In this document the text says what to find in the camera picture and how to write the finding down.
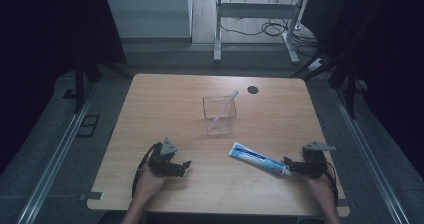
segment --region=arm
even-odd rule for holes
[[[148,165],[144,165],[138,180],[134,198],[128,207],[122,224],[140,223],[146,203],[164,186],[168,177],[158,177]]]
[[[331,190],[331,183],[323,174],[313,179],[308,176],[301,176],[309,191],[317,201],[326,224],[340,224],[339,212],[334,203],[334,194]]]

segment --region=blue and white package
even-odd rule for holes
[[[260,166],[280,176],[283,176],[284,174],[289,176],[291,175],[290,170],[283,163],[261,155],[238,142],[234,142],[234,145],[228,155]]]

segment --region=pen holder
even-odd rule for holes
[[[203,112],[208,135],[229,134],[233,131],[237,113],[234,98],[231,96],[204,97]]]

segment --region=light wood tabletop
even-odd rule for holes
[[[250,94],[250,86],[258,88]],[[235,98],[231,134],[207,135],[203,97]],[[138,74],[129,89],[88,207],[126,210],[138,164],[164,138],[179,149],[171,162],[191,160],[184,177],[173,177],[147,211],[217,214],[320,215],[304,183],[295,175],[277,177],[228,156],[239,142],[274,160],[303,161],[302,146],[326,143],[305,83],[300,79]],[[331,156],[325,152],[327,161]],[[339,199],[344,199],[338,182]],[[349,207],[339,207],[341,216]]]

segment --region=wooden floor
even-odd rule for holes
[[[284,3],[295,4],[297,0],[222,0],[222,2],[253,2],[253,3]],[[216,26],[216,0],[193,0],[193,44],[210,44],[214,42],[215,26]],[[267,23],[268,19],[254,18],[223,18],[221,25],[225,29],[236,30],[243,33],[258,33],[262,30],[262,25]],[[283,24],[281,20],[272,20],[272,22]],[[265,33],[259,35],[244,35],[236,32],[225,31],[221,28],[222,43],[283,43],[281,35],[269,36]],[[284,31],[270,27],[267,31],[271,34]],[[302,28],[297,32],[305,32],[306,28]]]

